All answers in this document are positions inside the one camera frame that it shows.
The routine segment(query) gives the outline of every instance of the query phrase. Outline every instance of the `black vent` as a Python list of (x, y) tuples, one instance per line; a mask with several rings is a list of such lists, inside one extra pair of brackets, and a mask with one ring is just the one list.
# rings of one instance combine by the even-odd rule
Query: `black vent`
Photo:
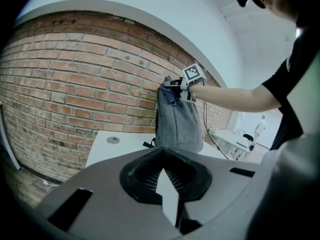
[(147, 189), (156, 191), (158, 178), (163, 169), (177, 191), (189, 184), (196, 175), (196, 170), (191, 165), (163, 152), (140, 164), (135, 171), (135, 177)]
[(161, 205), (162, 196), (156, 193), (156, 189), (163, 169), (182, 202), (199, 200), (212, 182), (212, 175), (203, 164), (181, 152), (159, 147), (122, 168), (119, 175), (121, 186), (138, 202)]

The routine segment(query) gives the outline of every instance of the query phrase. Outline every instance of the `backpack strap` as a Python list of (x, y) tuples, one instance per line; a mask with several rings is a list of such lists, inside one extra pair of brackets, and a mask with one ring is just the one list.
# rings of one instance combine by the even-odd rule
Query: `backpack strap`
[(156, 146), (156, 138), (153, 138), (153, 139), (151, 140), (151, 144), (149, 144), (149, 143), (147, 143), (147, 142), (144, 142), (144, 143), (142, 144), (142, 146), (144, 146), (144, 147), (146, 147), (146, 148), (148, 148), (148, 149), (154, 148), (154, 147)]

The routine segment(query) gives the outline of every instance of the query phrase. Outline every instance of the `white wall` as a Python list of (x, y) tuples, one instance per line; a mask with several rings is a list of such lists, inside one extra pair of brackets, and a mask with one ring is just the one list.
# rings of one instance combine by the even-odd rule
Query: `white wall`
[(257, 143), (271, 148), (281, 123), (281, 112), (270, 110), (262, 113), (245, 113), (244, 119), (240, 122), (238, 128), (246, 131), (247, 134), (253, 137), (255, 128), (263, 115), (265, 115), (266, 129), (258, 138)]
[(238, 44), (212, 0), (30, 0), (17, 24), (68, 10), (111, 13), (140, 22), (182, 46), (221, 86), (236, 88), (242, 84)]

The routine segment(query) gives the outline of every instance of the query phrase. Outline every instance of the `brick wall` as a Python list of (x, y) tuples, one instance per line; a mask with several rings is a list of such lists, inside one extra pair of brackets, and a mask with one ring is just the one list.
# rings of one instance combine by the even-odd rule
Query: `brick wall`
[[(32, 19), (15, 29), (0, 59), (11, 148), (20, 162), (65, 181), (84, 168), (99, 130), (153, 133), (155, 91), (193, 63), (177, 44), (128, 19), (80, 11)], [(230, 115), (208, 105), (208, 127), (225, 129)]]

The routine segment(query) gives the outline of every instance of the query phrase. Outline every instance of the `white table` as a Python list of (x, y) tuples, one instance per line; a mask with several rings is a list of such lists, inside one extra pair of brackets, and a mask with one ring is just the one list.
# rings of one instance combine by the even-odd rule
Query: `white table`
[[(116, 137), (120, 142), (118, 144), (110, 144), (107, 142), (107, 139), (110, 137)], [(143, 146), (143, 143), (151, 143), (152, 139), (155, 137), (156, 135), (154, 133), (129, 133), (100, 130), (95, 137), (85, 167), (103, 160), (145, 150), (147, 147)], [(199, 154), (212, 158), (226, 159), (219, 150), (206, 142), (203, 143), (203, 149)]]
[(219, 130), (214, 135), (210, 134), (212, 137), (218, 137), (222, 141), (230, 144), (231, 146), (234, 146), (246, 153), (249, 152), (248, 147), (248, 139), (242, 136), (238, 136), (234, 133), (232, 133), (229, 130)]

